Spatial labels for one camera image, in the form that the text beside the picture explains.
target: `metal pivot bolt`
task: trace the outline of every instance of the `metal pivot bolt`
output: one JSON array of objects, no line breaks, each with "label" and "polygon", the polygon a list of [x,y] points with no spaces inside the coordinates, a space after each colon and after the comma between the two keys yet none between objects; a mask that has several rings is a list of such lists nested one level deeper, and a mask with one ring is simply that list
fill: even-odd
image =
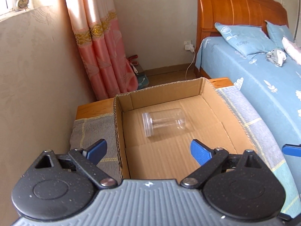
[{"label": "metal pivot bolt", "polygon": [[102,186],[109,187],[109,186],[116,185],[117,181],[113,178],[104,178],[104,179],[100,180],[100,184]]},{"label": "metal pivot bolt", "polygon": [[193,177],[187,177],[183,179],[183,184],[186,186],[194,186],[198,184],[198,181]]}]

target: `cardboard box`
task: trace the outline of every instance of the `cardboard box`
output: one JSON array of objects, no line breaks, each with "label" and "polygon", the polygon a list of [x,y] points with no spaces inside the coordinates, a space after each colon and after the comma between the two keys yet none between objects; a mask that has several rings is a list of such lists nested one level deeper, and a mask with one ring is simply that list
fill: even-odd
[{"label": "cardboard box", "polygon": [[[181,108],[187,128],[146,138],[142,113]],[[199,164],[190,154],[198,139],[233,154],[255,149],[238,119],[205,78],[159,85],[121,94],[114,100],[121,178],[180,182]]]}]

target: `pink curtain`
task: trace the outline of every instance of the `pink curtain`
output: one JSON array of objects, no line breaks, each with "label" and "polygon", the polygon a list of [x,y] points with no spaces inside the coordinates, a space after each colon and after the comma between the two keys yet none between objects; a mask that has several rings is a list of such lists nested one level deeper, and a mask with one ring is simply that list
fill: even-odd
[{"label": "pink curtain", "polygon": [[113,0],[66,0],[82,61],[98,100],[138,88]]}]

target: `wooden headboard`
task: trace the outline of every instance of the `wooden headboard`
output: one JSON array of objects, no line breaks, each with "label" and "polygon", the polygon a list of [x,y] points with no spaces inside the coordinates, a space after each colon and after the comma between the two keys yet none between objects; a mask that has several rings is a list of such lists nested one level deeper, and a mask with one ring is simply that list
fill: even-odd
[{"label": "wooden headboard", "polygon": [[266,33],[265,20],[288,26],[286,10],[274,0],[198,0],[196,50],[205,37],[220,36],[215,22],[262,26]]}]

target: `blue checkered blanket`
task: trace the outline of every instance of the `blue checkered blanket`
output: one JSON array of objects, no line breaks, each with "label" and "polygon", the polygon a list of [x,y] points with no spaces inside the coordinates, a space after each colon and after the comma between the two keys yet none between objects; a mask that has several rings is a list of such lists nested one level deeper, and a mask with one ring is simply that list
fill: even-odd
[{"label": "blue checkered blanket", "polygon": [[283,185],[286,200],[281,212],[293,218],[296,217],[301,213],[300,195],[282,151],[272,133],[237,87],[219,88],[217,92],[242,123],[256,148],[257,154]]}]

